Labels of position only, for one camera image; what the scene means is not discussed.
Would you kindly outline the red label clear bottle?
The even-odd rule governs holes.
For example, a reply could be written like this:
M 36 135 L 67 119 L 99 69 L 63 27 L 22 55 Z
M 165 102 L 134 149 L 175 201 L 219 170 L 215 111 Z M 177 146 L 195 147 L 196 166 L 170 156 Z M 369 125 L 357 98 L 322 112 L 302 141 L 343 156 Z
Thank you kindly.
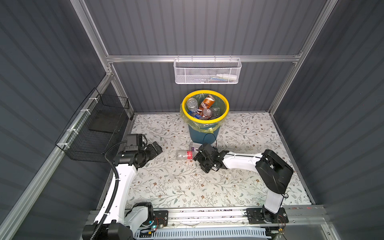
M 190 150 L 177 150 L 176 152 L 176 159 L 177 160 L 193 160 L 196 153 L 194 151 Z

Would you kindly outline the pepsi label bottle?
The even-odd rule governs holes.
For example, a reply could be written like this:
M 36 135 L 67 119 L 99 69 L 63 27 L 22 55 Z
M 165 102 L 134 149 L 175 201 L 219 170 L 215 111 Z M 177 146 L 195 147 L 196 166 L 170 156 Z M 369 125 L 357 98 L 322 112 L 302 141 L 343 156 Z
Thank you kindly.
M 198 120 L 200 120 L 202 118 L 202 116 L 198 112 L 191 112 L 190 115 L 193 118 L 198 119 Z

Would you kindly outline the orange juice bottle red label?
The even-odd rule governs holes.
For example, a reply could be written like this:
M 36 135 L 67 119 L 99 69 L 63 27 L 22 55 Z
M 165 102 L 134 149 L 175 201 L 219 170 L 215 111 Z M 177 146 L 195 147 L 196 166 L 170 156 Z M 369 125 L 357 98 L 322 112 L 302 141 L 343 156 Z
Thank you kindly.
M 209 120 L 212 117 L 211 109 L 203 109 L 202 111 L 202 120 Z

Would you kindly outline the clear unlabeled bottle white cap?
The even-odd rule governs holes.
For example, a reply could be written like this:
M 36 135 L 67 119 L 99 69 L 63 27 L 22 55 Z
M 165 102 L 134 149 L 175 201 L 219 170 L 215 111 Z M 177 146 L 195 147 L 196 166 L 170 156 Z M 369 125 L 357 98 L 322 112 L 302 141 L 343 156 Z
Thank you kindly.
M 218 106 L 211 107 L 211 118 L 216 119 L 221 116 L 221 108 Z

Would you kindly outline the blue label clear bottle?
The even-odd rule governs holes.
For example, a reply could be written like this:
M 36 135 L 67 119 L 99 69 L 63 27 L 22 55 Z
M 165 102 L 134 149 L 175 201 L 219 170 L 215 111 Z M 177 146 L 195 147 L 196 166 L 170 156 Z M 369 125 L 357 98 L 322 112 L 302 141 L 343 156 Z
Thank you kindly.
M 186 106 L 187 106 L 189 113 L 196 113 L 198 111 L 198 107 L 199 107 L 198 101 L 193 97 L 191 97 L 187 100 Z

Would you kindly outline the brown coffee bottle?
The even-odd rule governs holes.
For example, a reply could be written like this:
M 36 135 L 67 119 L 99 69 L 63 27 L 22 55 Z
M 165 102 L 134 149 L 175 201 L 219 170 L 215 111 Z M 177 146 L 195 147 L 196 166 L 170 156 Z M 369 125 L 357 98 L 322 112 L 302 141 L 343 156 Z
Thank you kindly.
M 198 111 L 202 112 L 204 109 L 209 109 L 216 99 L 212 95 L 208 95 L 199 105 Z

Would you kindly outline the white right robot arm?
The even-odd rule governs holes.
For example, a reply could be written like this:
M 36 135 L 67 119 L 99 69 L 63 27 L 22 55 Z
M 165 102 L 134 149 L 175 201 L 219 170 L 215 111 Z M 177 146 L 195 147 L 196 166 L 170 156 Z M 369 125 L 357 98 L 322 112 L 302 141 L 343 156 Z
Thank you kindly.
M 259 154 L 237 154 L 219 152 L 213 146 L 204 144 L 199 147 L 193 160 L 199 163 L 205 173 L 220 169 L 257 172 L 268 188 L 263 214 L 271 216 L 278 214 L 294 173 L 293 168 L 272 150 Z

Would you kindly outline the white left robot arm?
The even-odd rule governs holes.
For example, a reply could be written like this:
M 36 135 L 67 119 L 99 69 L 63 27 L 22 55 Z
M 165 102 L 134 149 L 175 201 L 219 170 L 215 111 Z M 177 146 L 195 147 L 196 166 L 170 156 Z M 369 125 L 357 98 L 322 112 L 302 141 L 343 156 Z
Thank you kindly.
M 139 168 L 160 155 L 163 150 L 157 142 L 147 144 L 143 149 L 119 152 L 116 164 L 108 154 L 122 144 L 114 144 L 104 154 L 107 163 L 112 167 L 114 177 L 106 195 L 103 206 L 91 225 L 83 229 L 84 240 L 134 240 L 136 232 L 143 227 L 141 234 L 153 235 L 159 228 L 154 208 L 150 202 L 135 204 L 125 212 L 130 186 Z

